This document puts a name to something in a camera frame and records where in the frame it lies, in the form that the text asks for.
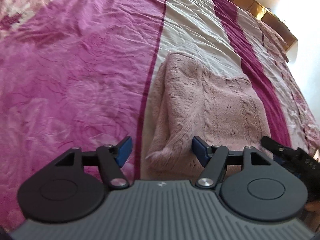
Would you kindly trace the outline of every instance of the finger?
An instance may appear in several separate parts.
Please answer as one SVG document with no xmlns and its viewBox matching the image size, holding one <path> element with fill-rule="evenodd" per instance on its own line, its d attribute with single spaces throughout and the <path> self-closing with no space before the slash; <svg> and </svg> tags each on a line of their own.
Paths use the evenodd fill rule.
<svg viewBox="0 0 320 240">
<path fill-rule="evenodd" d="M 311 212 L 320 213 L 320 201 L 316 200 L 305 205 L 305 209 Z"/>
</svg>

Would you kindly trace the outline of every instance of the metal screw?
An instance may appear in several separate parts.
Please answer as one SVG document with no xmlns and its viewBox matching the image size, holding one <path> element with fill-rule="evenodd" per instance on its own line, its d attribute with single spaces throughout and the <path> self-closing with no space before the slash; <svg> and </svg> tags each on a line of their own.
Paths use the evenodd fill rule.
<svg viewBox="0 0 320 240">
<path fill-rule="evenodd" d="M 213 180 L 209 178 L 202 178 L 198 180 L 198 184 L 202 187 L 210 187 L 213 185 Z"/>
<path fill-rule="evenodd" d="M 124 185 L 127 184 L 127 181 L 122 178 L 116 178 L 110 181 L 111 185 L 114 187 L 123 187 Z"/>
</svg>

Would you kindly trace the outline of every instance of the pink fuzzy blanket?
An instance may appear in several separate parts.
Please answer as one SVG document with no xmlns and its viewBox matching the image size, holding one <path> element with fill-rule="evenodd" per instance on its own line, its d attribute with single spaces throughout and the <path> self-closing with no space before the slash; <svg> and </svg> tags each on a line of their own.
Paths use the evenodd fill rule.
<svg viewBox="0 0 320 240">
<path fill-rule="evenodd" d="M 156 130 L 146 160 L 158 179 L 200 174 L 203 167 L 191 152 L 195 135 L 230 150 L 260 148 L 261 137 L 270 136 L 263 104 L 247 76 L 216 76 L 184 54 L 169 54 L 161 65 L 152 107 Z"/>
</svg>

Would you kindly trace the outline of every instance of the bed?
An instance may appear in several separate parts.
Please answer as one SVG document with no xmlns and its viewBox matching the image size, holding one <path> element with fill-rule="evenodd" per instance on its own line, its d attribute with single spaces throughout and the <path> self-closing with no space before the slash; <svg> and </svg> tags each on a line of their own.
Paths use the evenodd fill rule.
<svg viewBox="0 0 320 240">
<path fill-rule="evenodd" d="M 156 177 L 146 163 L 155 132 L 150 91 L 170 52 L 192 55 L 217 76 L 245 74 L 273 139 L 310 155 L 320 145 L 283 55 L 227 0 L 0 1 L 0 225 L 8 230 L 24 220 L 21 183 L 73 146 L 88 151 L 129 135 L 123 173 Z"/>
</svg>

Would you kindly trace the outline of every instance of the wooden cabinet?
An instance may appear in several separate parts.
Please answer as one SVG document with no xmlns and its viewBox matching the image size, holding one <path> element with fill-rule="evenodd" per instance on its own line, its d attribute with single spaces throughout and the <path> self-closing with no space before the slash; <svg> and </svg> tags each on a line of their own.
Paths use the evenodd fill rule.
<svg viewBox="0 0 320 240">
<path fill-rule="evenodd" d="M 233 0 L 232 2 L 242 10 L 248 11 L 254 3 L 254 0 Z"/>
<path fill-rule="evenodd" d="M 297 38 L 290 32 L 288 27 L 279 20 L 272 12 L 270 12 L 263 5 L 258 3 L 256 0 L 229 0 L 237 5 L 239 8 L 249 11 L 257 19 L 262 20 L 264 23 L 273 28 L 279 35 L 284 39 L 284 41 L 290 47 L 297 41 Z"/>
<path fill-rule="evenodd" d="M 254 1 L 252 3 L 252 5 L 250 6 L 249 10 L 248 10 L 254 17 L 256 17 L 258 20 L 261 20 L 262 17 L 265 15 L 266 13 L 266 8 L 264 8 L 263 6 L 261 6 L 259 3 L 257 3 L 256 1 Z"/>
<path fill-rule="evenodd" d="M 288 27 L 284 24 L 284 22 L 280 21 L 276 16 L 267 11 L 262 19 L 265 24 L 269 25 L 272 29 L 274 29 L 288 44 L 290 47 L 297 41 L 297 38 L 292 35 Z"/>
</svg>

